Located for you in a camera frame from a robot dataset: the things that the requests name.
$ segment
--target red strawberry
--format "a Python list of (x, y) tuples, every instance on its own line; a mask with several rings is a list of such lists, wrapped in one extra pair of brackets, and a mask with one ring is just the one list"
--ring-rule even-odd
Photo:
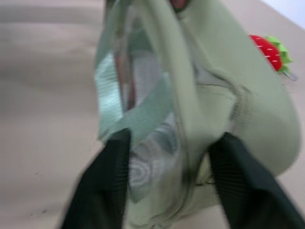
[(256, 35), (250, 35), (250, 37), (255, 42), (257, 48), (262, 51), (265, 58), (268, 59), (274, 69), (279, 71), (282, 67), (282, 61), (278, 49), (263, 37)]

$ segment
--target strawberry keychain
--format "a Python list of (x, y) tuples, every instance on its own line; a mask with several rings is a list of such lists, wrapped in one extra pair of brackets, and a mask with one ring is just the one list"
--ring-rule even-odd
[(297, 80), (297, 77), (291, 74), (286, 66), (286, 64), (292, 62), (288, 56), (288, 51), (277, 38), (273, 36), (263, 38), (257, 35), (250, 35), (250, 38), (278, 73), (288, 76), (293, 81)]

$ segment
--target white wall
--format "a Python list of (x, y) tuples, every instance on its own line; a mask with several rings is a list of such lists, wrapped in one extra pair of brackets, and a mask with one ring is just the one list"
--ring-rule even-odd
[(261, 0), (305, 29), (305, 0)]

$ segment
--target beige floor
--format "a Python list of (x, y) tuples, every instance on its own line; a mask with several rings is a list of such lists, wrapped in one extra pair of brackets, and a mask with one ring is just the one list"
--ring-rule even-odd
[[(305, 129), (305, 31), (258, 0), (223, 0), (252, 34), (280, 38), (300, 80), (283, 81)], [(102, 0), (0, 2), (0, 228), (52, 229), (99, 148), (93, 84)], [(279, 179), (305, 213), (305, 149)], [(218, 207), (175, 228), (224, 229)]]

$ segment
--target backpack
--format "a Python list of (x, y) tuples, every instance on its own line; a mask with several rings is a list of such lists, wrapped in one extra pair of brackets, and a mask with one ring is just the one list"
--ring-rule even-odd
[(99, 139), (132, 134), (132, 229), (168, 228), (220, 204), (211, 146), (224, 136), (272, 176), (300, 147), (287, 91), (228, 10), (219, 0), (172, 3), (107, 1), (96, 54)]

